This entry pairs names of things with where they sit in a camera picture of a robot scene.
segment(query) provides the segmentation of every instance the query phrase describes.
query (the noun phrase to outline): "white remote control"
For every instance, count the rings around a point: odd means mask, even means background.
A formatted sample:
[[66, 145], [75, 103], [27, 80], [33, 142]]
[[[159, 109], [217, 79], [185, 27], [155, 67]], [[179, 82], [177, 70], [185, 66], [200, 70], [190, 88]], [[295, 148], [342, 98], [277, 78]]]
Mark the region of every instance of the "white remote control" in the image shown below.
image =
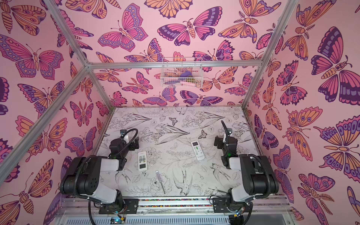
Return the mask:
[[199, 144], [199, 141], [196, 140], [196, 141], [192, 141], [191, 142], [191, 146], [193, 147], [193, 150], [195, 152], [195, 156], [197, 158], [197, 160], [203, 160], [205, 159], [205, 155], [200, 147], [200, 144]]
[[143, 152], [139, 152], [138, 153], [138, 169], [139, 171], [144, 171], [148, 169], [148, 165], [147, 165], [147, 161], [146, 161], [146, 151]]

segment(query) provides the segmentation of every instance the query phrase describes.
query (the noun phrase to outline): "butterfly wallpaper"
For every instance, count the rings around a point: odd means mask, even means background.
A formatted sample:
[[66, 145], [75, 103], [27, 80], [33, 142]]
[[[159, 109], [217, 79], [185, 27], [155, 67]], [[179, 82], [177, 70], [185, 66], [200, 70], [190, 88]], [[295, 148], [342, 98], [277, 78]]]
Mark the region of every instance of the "butterfly wallpaper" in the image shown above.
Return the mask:
[[358, 6], [300, 0], [247, 107], [297, 224], [360, 221]]

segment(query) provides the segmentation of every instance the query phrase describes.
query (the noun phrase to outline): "wire basket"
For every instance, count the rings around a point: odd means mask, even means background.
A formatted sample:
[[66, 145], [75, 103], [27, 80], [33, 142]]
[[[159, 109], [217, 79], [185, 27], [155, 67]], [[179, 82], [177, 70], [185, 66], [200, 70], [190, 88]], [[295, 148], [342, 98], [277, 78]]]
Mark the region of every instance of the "wire basket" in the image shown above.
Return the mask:
[[160, 81], [162, 87], [174, 85], [176, 87], [202, 88], [204, 74], [202, 58], [184, 57], [184, 61], [175, 61], [179, 58], [163, 58]]

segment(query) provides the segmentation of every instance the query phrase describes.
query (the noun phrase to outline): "table surface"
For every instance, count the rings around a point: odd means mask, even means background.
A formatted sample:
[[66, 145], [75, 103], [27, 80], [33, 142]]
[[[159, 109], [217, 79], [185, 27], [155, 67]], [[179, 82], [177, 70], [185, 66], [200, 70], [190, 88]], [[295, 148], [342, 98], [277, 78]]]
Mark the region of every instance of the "table surface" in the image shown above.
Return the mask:
[[[120, 136], [121, 129], [137, 128], [140, 148], [129, 151], [122, 171], [101, 172], [100, 181], [123, 196], [224, 195], [242, 178], [240, 171], [222, 165], [222, 150], [213, 145], [215, 136], [225, 133], [221, 120], [233, 129], [238, 154], [258, 154], [241, 107], [117, 108], [97, 155], [109, 155], [110, 142]], [[202, 161], [190, 145], [194, 140], [199, 140], [205, 154]], [[140, 172], [137, 160], [142, 151], [147, 152], [148, 170]]]

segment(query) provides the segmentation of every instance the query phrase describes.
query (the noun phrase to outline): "bird illustration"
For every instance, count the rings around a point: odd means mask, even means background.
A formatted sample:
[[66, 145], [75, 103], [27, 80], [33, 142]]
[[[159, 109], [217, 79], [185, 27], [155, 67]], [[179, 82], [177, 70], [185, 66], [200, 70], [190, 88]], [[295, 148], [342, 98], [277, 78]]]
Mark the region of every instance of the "bird illustration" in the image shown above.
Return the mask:
[[193, 183], [193, 176], [191, 176], [191, 181], [190, 184], [188, 185], [188, 182], [186, 181], [186, 170], [185, 170], [185, 175], [183, 170], [181, 170], [181, 172], [183, 173], [183, 181], [180, 182], [176, 179], [175, 175], [174, 175], [174, 170], [172, 171], [172, 177], [174, 178], [174, 183], [175, 186], [179, 189], [181, 189], [180, 191], [180, 195], [188, 195], [190, 188], [191, 188], [191, 184]]
[[222, 182], [220, 182], [220, 178], [219, 178], [219, 174], [222, 174], [228, 181], [230, 181], [229, 179], [230, 176], [227, 175], [225, 172], [223, 172], [221, 169], [223, 169], [224, 167], [219, 165], [219, 164], [216, 164], [216, 163], [213, 163], [211, 166], [209, 166], [211, 169], [213, 169], [214, 171], [212, 172], [214, 174], [214, 177], [216, 178], [216, 180], [223, 186], [225, 187]]

